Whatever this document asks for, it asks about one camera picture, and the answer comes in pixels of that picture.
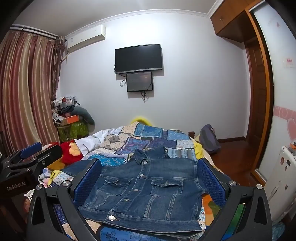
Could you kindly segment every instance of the ceiling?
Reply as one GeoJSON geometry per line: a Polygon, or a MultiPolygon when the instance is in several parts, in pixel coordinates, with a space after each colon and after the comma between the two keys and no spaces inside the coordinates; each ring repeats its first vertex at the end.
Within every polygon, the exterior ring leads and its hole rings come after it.
{"type": "Polygon", "coordinates": [[[66,36],[114,15],[147,9],[181,9],[207,14],[216,0],[34,0],[16,19],[26,25],[66,36]]]}

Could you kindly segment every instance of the stuffed toy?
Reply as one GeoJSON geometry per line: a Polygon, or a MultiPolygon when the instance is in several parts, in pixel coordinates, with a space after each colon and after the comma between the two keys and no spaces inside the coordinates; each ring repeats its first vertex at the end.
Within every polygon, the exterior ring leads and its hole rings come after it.
{"type": "Polygon", "coordinates": [[[62,162],[66,165],[80,161],[83,158],[83,155],[74,140],[64,142],[60,147],[63,150],[62,162]]]}

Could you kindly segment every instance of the curtain rod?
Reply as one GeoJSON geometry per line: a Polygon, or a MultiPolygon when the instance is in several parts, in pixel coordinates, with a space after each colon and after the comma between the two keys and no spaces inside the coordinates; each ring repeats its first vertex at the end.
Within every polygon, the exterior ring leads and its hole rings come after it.
{"type": "Polygon", "coordinates": [[[41,36],[44,36],[44,37],[48,37],[48,38],[51,38],[51,39],[54,39],[54,40],[57,39],[57,35],[55,35],[55,34],[52,34],[52,33],[37,29],[37,28],[24,26],[24,25],[13,24],[10,27],[10,30],[24,31],[24,32],[33,33],[33,34],[41,35],[41,36]]]}

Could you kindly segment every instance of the small screen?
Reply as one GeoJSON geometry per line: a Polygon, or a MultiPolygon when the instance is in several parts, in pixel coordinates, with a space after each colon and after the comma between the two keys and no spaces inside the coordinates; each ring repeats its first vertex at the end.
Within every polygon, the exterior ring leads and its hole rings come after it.
{"type": "Polygon", "coordinates": [[[115,49],[115,72],[163,69],[160,44],[115,49]]]}
{"type": "Polygon", "coordinates": [[[139,72],[126,75],[127,92],[153,90],[152,73],[139,72]]]}

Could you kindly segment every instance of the gray backpack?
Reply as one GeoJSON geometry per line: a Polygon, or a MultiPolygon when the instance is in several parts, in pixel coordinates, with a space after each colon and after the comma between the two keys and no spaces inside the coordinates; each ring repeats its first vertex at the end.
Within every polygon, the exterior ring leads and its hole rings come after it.
{"type": "Polygon", "coordinates": [[[217,141],[214,129],[210,124],[205,125],[200,131],[200,143],[202,147],[209,153],[217,153],[221,146],[217,141]]]}

